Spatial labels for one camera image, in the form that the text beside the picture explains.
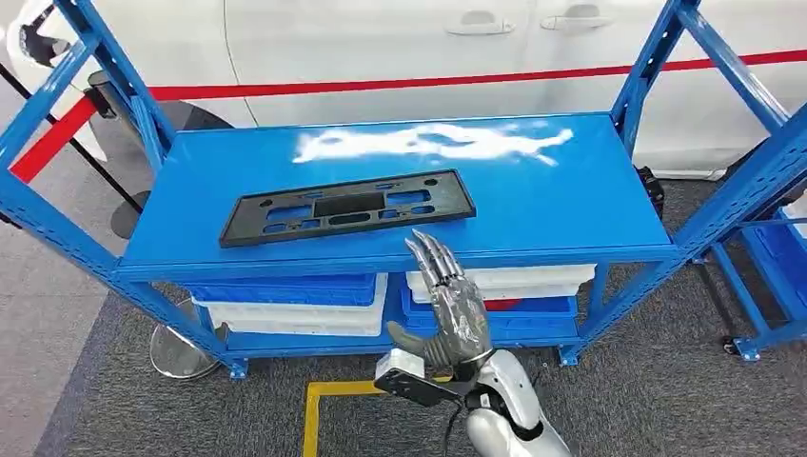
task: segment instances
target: white storage bin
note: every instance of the white storage bin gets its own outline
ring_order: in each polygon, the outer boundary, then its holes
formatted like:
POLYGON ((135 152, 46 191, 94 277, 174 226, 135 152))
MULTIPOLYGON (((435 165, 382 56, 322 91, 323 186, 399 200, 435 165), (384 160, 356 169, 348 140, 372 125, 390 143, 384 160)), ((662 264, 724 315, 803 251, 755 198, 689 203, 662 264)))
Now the white storage bin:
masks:
MULTIPOLYGON (((524 268, 467 269, 465 276, 473 279, 484 300, 506 298, 544 298, 571 296, 580 285, 594 277, 595 265, 560 265, 524 268)), ((431 299, 419 271, 409 271, 406 283, 412 289, 412 299, 427 303, 431 299)))
POLYGON ((193 301, 207 307, 213 326, 227 322, 233 331, 378 336, 381 334, 386 284, 386 274, 376 276, 373 303, 367 307, 193 301))
MULTIPOLYGON (((807 217, 807 190, 804 191, 804 194, 798 197, 798 200, 782 208, 782 212, 784 212, 784 215, 786 215, 789 219, 801 219, 802 217, 807 217)), ((802 238, 807 239, 807 224, 795 224, 793 227, 798 230, 798 233, 801 234, 802 238)))

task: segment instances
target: blue storage bin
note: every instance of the blue storage bin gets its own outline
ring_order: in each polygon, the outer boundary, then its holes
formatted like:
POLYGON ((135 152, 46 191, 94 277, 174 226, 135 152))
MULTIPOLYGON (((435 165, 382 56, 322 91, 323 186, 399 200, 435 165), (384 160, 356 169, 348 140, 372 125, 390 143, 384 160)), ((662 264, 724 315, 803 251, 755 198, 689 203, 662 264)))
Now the blue storage bin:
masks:
MULTIPOLYGON (((401 288, 401 304, 406 327, 436 328, 434 311, 430 304, 412 300, 412 290, 401 288)), ((576 297, 525 298, 504 311, 488 311, 488 325, 496 329, 533 330, 535 328, 565 328, 578 313, 576 297)))
POLYGON ((807 244, 798 230, 792 225, 765 226, 744 230, 743 235, 755 237, 764 247, 760 251, 751 246, 749 254, 785 314, 790 319, 807 318, 807 244))
POLYGON ((199 302, 287 303, 365 307, 373 303, 375 274, 272 277, 181 284, 199 302))

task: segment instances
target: red barrier rope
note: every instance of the red barrier rope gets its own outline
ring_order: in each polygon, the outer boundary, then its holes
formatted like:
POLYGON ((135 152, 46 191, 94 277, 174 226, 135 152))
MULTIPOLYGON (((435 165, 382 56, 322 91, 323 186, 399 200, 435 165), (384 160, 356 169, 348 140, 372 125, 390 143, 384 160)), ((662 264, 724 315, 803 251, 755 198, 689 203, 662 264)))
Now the red barrier rope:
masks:
MULTIPOLYGON (((782 64, 807 62, 807 50, 784 50, 748 54, 740 57, 746 65, 782 64)), ((664 71, 704 70, 714 65, 709 59, 668 62, 664 71)), ((193 100, 203 98, 256 97, 265 95, 290 95, 304 93, 342 92, 377 89, 429 88, 466 84, 506 83, 516 81, 540 81, 546 79, 584 78, 627 74, 631 66, 598 67, 593 69, 549 70, 528 73, 486 74, 480 76, 453 76, 444 78, 390 79, 382 81, 344 81, 326 83, 262 84, 242 86, 178 86, 152 87, 154 98, 160 101, 193 100)), ((11 172, 22 181, 30 180, 41 171, 67 141, 95 112, 95 106, 87 97, 82 98, 62 119, 29 149, 11 172)))
MULTIPOLYGON (((781 64, 807 61, 807 50, 785 50, 748 54, 740 57, 746 65, 781 64)), ((714 66, 709 59, 668 62, 664 71, 703 70, 714 66)), ((157 100, 193 100, 201 98, 257 97, 263 95, 290 95, 302 93, 344 92, 355 90, 432 88, 465 84, 508 83, 540 81, 546 79, 584 78, 627 74, 630 65, 597 67, 592 69, 548 70, 528 73, 486 74, 479 76, 451 76, 443 78, 388 79, 381 81, 343 81, 325 83, 260 84, 241 86, 179 86, 152 87, 157 100)))
POLYGON ((85 96, 18 160, 11 173, 20 181, 30 183, 45 165, 50 162, 70 138, 92 117, 95 105, 85 96))

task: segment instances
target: car door handle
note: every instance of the car door handle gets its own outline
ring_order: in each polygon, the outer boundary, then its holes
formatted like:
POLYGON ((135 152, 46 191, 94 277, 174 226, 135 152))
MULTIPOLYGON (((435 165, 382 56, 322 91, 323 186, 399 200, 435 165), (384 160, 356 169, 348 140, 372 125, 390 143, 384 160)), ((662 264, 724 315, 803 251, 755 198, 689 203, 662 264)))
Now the car door handle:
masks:
POLYGON ((465 11, 445 22, 445 31, 453 35, 500 35, 515 29, 513 23, 490 10, 465 11))
POLYGON ((547 30, 581 31, 599 29, 610 25, 612 22, 614 22, 614 19, 608 16, 549 16, 541 20, 541 28, 547 30))

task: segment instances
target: robot finger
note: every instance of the robot finger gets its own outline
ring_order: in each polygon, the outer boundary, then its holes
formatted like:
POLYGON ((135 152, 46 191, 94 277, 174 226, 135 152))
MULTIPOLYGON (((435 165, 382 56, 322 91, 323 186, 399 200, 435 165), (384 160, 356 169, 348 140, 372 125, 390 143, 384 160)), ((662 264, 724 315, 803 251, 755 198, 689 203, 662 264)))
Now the robot finger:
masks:
POLYGON ((412 233, 414 233, 425 246, 426 254, 429 260, 437 267, 437 272, 440 274, 441 280, 444 281, 448 279, 451 275, 451 270, 448 269, 448 265, 445 264, 445 260, 443 259, 443 253, 440 251, 440 242, 434 239, 434 237, 417 231, 416 229, 412 229, 412 233))
POLYGON ((443 255, 443 261, 453 276, 462 276, 464 274, 463 268, 457 263, 454 253, 451 252, 448 246, 440 243, 440 253, 443 255))
POLYGON ((429 262, 425 252, 423 252, 423 249, 414 241, 408 238, 405 238, 404 241, 406 242, 406 246, 409 248, 409 250, 412 251, 412 255, 415 256, 415 260, 418 262, 418 268, 421 269, 423 281, 426 283, 426 287, 429 290, 433 289, 440 282, 440 278, 432 268, 431 262, 429 262))

